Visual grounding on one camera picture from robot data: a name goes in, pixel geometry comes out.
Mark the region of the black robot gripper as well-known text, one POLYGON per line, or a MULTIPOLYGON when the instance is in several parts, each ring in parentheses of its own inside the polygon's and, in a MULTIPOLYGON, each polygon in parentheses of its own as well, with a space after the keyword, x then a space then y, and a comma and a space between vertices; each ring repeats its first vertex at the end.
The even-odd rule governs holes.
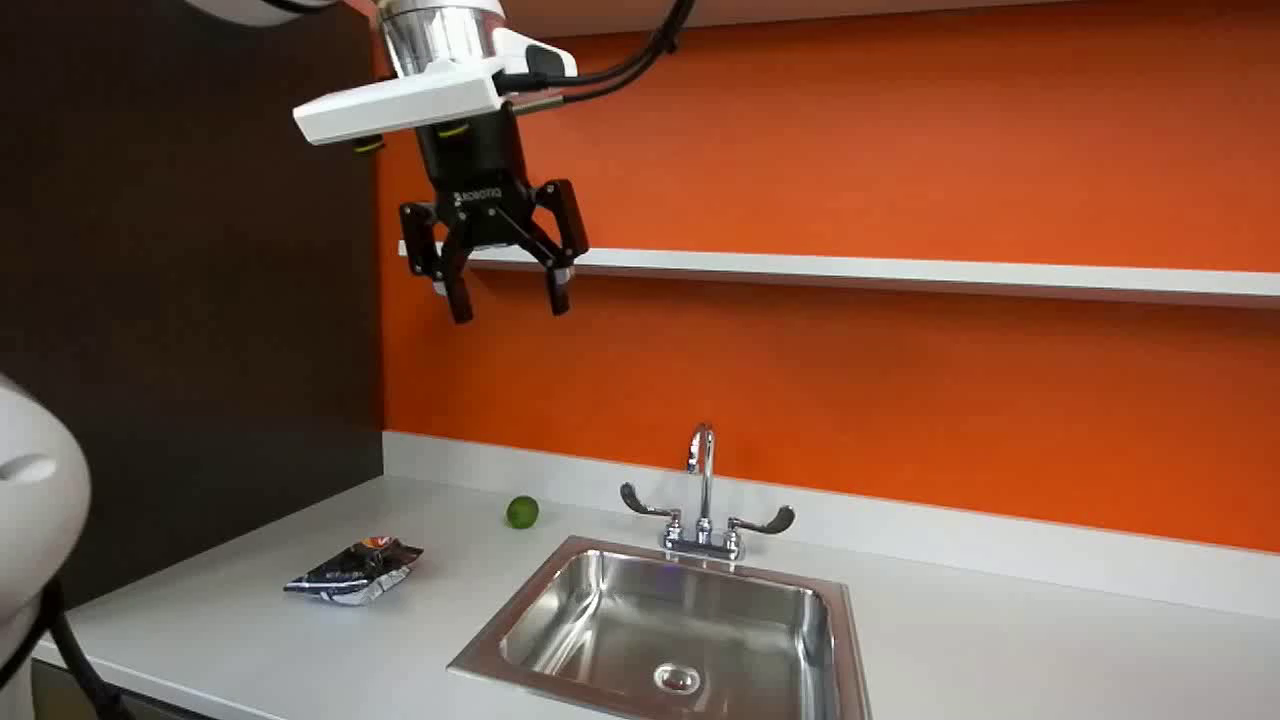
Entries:
POLYGON ((434 205, 398 207, 398 244, 415 278, 457 323, 473 320, 463 260, 473 244, 516 244, 542 270, 548 310, 569 313, 573 265, 588 251, 583 216, 569 181, 532 193, 513 113, 426 123, 415 132, 434 205))

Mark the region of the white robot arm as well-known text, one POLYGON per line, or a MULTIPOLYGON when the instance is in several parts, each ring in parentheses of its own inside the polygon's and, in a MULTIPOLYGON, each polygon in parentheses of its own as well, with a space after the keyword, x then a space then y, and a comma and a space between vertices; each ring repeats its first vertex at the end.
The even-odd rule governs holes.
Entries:
MULTIPOLYGON (((339 145, 434 122, 478 117, 494 92, 463 97, 463 73, 489 82, 505 59, 498 0, 371 0, 382 27, 426 32, 431 59, 398 82, 361 84, 292 113, 307 145, 339 145)), ((58 622, 54 574, 90 504, 86 459, 71 431, 0 376, 0 720, 36 720, 32 650, 58 622)))

